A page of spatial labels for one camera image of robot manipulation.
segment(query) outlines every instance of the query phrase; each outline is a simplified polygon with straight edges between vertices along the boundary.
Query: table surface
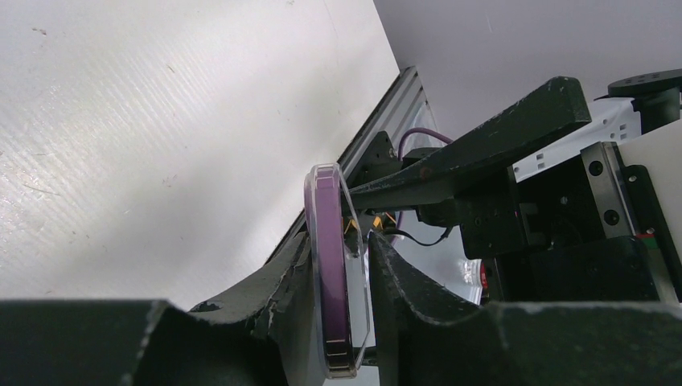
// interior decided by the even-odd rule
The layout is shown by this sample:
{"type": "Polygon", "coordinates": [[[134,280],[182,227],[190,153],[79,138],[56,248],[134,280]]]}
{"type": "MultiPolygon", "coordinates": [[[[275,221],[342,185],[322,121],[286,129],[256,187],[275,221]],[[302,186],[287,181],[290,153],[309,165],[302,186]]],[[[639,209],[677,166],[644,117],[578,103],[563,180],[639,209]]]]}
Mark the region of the table surface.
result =
{"type": "Polygon", "coordinates": [[[372,0],[5,2],[0,36],[3,298],[225,290],[398,74],[372,0]]]}

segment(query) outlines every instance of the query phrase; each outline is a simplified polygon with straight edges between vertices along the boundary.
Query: purple cable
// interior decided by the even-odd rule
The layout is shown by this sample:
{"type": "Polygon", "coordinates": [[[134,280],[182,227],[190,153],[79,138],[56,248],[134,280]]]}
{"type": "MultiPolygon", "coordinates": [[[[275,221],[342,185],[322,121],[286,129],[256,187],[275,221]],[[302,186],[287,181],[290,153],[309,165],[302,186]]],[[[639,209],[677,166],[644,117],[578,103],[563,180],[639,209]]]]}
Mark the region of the purple cable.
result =
{"type": "MultiPolygon", "coordinates": [[[[438,131],[427,129],[425,127],[413,127],[412,129],[405,131],[405,134],[403,134],[400,143],[398,143],[398,159],[400,159],[401,161],[403,159],[403,148],[405,147],[405,143],[407,142],[407,137],[415,133],[429,135],[430,137],[436,138],[437,140],[442,141],[447,145],[452,143],[452,139],[446,137],[445,135],[439,133],[438,131]]],[[[396,220],[396,229],[401,228],[402,222],[403,215],[401,213],[398,215],[398,220],[396,220]]]]}

